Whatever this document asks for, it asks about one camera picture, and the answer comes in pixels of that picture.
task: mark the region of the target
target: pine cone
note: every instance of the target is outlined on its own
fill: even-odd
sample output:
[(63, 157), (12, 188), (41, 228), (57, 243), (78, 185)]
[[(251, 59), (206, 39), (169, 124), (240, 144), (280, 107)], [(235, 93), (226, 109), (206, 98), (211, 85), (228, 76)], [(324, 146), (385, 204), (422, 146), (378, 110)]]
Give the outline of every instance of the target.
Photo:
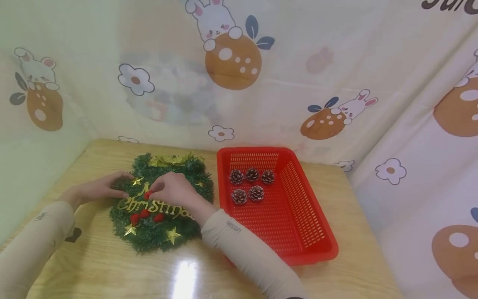
[(262, 174), (262, 182), (266, 185), (270, 185), (274, 182), (274, 173), (272, 171), (266, 170)]
[(259, 179), (259, 171), (257, 171), (256, 169), (254, 168), (249, 168), (247, 171), (246, 171), (246, 179), (249, 181), (249, 182), (255, 182)]
[(244, 175), (242, 174), (240, 170), (234, 169), (233, 171), (231, 171), (229, 180), (232, 184), (239, 185), (239, 184), (242, 184), (242, 181), (244, 180)]
[(252, 201), (261, 201), (264, 199), (264, 189), (261, 186), (254, 186), (249, 190), (249, 197)]
[(242, 189), (236, 189), (231, 194), (232, 200), (237, 205), (245, 204), (247, 201), (247, 193)]

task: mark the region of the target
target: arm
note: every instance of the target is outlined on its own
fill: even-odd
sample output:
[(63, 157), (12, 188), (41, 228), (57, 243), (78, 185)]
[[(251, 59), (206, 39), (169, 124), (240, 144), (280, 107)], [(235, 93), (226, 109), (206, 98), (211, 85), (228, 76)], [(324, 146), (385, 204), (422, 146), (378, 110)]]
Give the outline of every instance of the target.
[(0, 254), (0, 298), (25, 298), (50, 256), (75, 228), (74, 213), (84, 203), (127, 197), (111, 184), (132, 175), (119, 172), (70, 188), (46, 206)]
[(202, 228), (203, 242), (220, 249), (267, 298), (307, 297), (297, 274), (266, 243), (202, 198), (183, 174), (167, 173), (151, 190), (150, 200), (164, 200), (190, 212)]

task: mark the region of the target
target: finger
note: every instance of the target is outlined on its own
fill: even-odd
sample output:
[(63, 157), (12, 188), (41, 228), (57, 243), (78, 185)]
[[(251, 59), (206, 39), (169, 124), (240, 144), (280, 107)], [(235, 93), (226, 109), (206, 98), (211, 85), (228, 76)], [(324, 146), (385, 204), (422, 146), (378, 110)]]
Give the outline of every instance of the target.
[(164, 195), (164, 190), (156, 191), (155, 193), (150, 195), (149, 200), (164, 200)]
[(157, 192), (164, 189), (164, 176), (162, 175), (154, 181), (150, 188), (151, 191)]
[(107, 176), (107, 178), (108, 178), (108, 182), (110, 184), (113, 184), (114, 182), (116, 182), (120, 178), (134, 179), (134, 175), (132, 175), (131, 173), (125, 172), (125, 171), (118, 171), (118, 172), (115, 172), (115, 173)]
[(121, 190), (115, 189), (108, 189), (106, 192), (106, 197), (113, 197), (113, 198), (128, 198), (130, 195)]

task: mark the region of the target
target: beige arm sleeve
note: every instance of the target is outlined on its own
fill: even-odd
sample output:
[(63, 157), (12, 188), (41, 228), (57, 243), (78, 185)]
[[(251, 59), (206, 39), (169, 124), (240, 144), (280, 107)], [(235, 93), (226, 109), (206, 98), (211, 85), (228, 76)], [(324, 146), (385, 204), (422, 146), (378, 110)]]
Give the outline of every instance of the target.
[(75, 227), (64, 201), (46, 206), (0, 254), (0, 298), (25, 298), (45, 266)]
[(297, 274), (261, 239), (224, 210), (201, 230), (203, 241), (220, 249), (270, 299), (307, 298)]

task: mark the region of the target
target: gold christmas lettering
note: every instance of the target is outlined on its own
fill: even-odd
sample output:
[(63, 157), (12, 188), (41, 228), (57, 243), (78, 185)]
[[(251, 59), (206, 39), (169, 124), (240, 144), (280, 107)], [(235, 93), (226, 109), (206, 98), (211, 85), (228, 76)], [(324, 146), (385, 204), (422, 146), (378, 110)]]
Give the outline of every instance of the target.
[(118, 202), (117, 208), (120, 210), (126, 210), (128, 212), (137, 212), (139, 210), (148, 210), (151, 213), (159, 213), (176, 215), (173, 219), (176, 219), (178, 216), (189, 217), (194, 220), (194, 218), (181, 206), (172, 206), (161, 200), (136, 200), (134, 197), (128, 197), (127, 199), (122, 199)]

